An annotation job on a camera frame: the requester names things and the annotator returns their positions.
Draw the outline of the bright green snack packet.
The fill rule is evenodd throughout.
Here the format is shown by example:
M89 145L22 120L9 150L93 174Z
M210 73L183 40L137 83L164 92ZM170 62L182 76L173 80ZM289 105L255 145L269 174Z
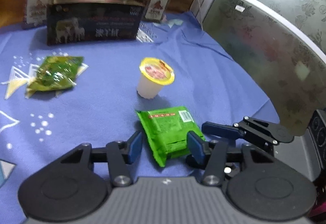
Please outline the bright green snack packet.
M205 139L189 110L184 106L150 111L136 111L146 133L156 163L164 168L168 159L189 154L187 133Z

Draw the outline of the jelly cup yellow lid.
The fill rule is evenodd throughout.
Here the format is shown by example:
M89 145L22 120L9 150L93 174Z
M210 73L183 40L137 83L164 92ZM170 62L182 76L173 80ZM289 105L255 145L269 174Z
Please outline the jelly cup yellow lid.
M163 60L153 57L144 58L140 65L141 73L137 93L145 99L155 98L160 90L175 80L174 70Z

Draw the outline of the black sheep print tin box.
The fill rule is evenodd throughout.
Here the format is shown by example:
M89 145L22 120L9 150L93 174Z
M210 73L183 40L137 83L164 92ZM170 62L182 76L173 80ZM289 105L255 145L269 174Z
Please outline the black sheep print tin box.
M135 0L50 0L47 44L134 40L144 8Z

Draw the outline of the frosted glass door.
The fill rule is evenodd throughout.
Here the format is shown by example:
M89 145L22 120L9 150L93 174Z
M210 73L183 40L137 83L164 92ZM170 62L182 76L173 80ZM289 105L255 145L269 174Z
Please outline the frosted glass door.
M300 135L325 107L325 0L195 0L204 30L271 99Z

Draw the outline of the olive green snack packet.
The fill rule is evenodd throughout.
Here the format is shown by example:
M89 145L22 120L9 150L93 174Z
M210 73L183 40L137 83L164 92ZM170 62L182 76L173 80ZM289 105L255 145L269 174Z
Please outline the olive green snack packet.
M31 65L26 86L26 98L37 92L55 92L76 86L76 79L88 69L81 56L47 56L41 65Z

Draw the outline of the blue printed tablecloth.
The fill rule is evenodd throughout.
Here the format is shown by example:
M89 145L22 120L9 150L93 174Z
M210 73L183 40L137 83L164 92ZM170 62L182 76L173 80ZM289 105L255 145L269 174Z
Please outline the blue printed tablecloth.
M128 139L140 128L137 110L184 106L198 125L231 125L245 116L279 122L269 97L192 13L140 27L139 40L61 46L46 44L46 28L1 29L1 223L24 221L17 192L25 178L81 143L104 147ZM26 98L30 66L54 55L82 56L88 69L71 90ZM153 99L137 93L146 57L175 73Z

